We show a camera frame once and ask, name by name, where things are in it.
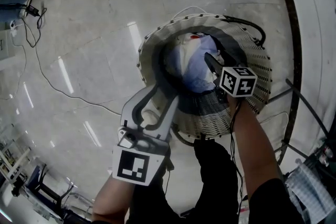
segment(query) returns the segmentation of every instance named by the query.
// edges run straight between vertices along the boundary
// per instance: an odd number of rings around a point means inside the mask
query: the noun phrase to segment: black shirt
[[[283,182],[279,179],[271,179],[262,184],[253,193],[249,208],[249,224],[304,224],[300,213],[290,201]],[[219,222],[225,223],[225,215],[223,215],[223,221]],[[94,222],[94,224],[105,223],[104,221]]]

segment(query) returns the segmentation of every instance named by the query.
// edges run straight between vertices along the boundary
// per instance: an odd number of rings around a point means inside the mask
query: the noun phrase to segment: leg
[[[238,179],[228,152],[214,140],[197,141],[195,155],[201,165],[203,189],[188,222],[238,223]]]
[[[136,185],[127,224],[179,222],[180,218],[167,203],[162,188],[165,168],[164,164],[148,187]]]

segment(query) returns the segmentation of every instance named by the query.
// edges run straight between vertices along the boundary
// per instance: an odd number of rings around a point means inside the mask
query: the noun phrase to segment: tiled floor
[[[135,66],[134,47],[139,41],[131,35],[128,25],[136,23],[143,38],[191,5],[251,20],[265,30],[265,47],[273,69],[272,96],[286,89],[285,78],[293,74],[291,32],[284,0],[34,0],[33,4],[48,8],[37,52],[52,85],[117,112],[143,87]],[[28,18],[27,22],[36,34],[36,20]],[[23,40],[23,33],[20,29],[15,43],[24,43],[27,67],[16,97],[0,101],[0,128],[13,123],[16,135],[22,135],[20,141],[29,145],[34,155],[64,180],[70,178],[78,186],[78,192],[92,199],[109,176],[119,118],[54,91],[42,77],[35,51]],[[0,72],[0,98],[8,98],[16,91],[18,75],[24,66],[22,48],[16,51],[23,60]],[[267,106],[260,120],[289,112],[290,101],[291,96],[287,96]],[[286,115],[281,114],[263,124],[274,147],[282,139],[286,121]],[[90,138],[88,126],[99,144]],[[218,141],[229,145],[228,136]],[[172,161],[175,170],[171,173],[167,199],[181,212],[193,207],[199,197],[200,167],[193,149],[176,139],[172,142]]]

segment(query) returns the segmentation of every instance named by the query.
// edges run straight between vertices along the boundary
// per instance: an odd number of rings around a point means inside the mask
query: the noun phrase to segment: white box
[[[223,67],[219,86],[233,97],[253,95],[258,76],[248,67]]]

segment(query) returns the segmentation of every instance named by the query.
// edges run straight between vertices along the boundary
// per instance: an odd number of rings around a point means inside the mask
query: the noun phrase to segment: human arm
[[[94,201],[92,221],[124,224],[134,186],[132,183],[115,179],[111,175]]]
[[[237,100],[228,95],[228,102],[231,115],[234,115]],[[263,183],[280,178],[278,165],[267,135],[245,100],[236,114],[233,129],[250,199]]]

